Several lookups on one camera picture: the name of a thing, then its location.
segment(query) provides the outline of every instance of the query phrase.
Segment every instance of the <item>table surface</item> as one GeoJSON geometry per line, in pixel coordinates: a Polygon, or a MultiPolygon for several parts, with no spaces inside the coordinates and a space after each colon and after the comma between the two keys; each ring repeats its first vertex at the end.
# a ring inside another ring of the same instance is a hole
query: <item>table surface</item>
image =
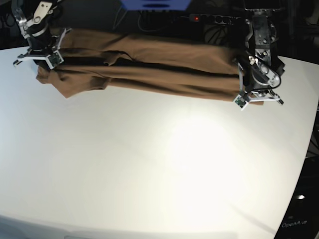
{"type": "Polygon", "coordinates": [[[269,102],[108,87],[65,99],[0,51],[0,215],[163,239],[272,239],[311,136],[319,67],[289,58],[269,102]]]}

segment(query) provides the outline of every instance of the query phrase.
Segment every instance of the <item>brown fabric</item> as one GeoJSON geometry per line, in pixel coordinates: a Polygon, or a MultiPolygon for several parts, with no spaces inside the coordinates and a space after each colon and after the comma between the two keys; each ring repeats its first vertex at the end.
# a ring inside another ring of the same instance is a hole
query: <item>brown fabric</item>
{"type": "Polygon", "coordinates": [[[74,65],[66,60],[50,72],[39,67],[37,79],[52,84],[65,97],[108,85],[225,101],[234,100],[239,91],[238,71],[232,63],[237,52],[225,47],[74,29],[61,48],[65,58],[94,57],[105,63],[74,65]],[[146,64],[118,64],[123,59],[146,64]]]}

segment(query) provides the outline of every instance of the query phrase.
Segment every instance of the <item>brown cloth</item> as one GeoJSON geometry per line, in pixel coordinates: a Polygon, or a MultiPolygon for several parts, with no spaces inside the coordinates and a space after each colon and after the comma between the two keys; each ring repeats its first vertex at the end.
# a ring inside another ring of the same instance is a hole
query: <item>brown cloth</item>
{"type": "Polygon", "coordinates": [[[63,39],[61,54],[65,62],[50,72],[39,67],[37,79],[66,98],[107,86],[224,101],[239,93],[238,70],[232,63],[237,52],[225,47],[74,29],[63,39]],[[86,64],[83,59],[102,63],[86,64]]]}

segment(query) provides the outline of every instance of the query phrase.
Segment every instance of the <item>white table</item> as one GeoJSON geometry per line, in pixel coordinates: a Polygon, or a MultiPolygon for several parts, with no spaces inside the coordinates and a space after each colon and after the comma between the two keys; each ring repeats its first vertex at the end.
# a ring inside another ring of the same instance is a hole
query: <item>white table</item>
{"type": "Polygon", "coordinates": [[[285,104],[242,112],[117,87],[66,100],[32,62],[12,66],[24,51],[0,52],[0,215],[112,239],[275,236],[314,124],[317,65],[282,58],[285,104]]]}

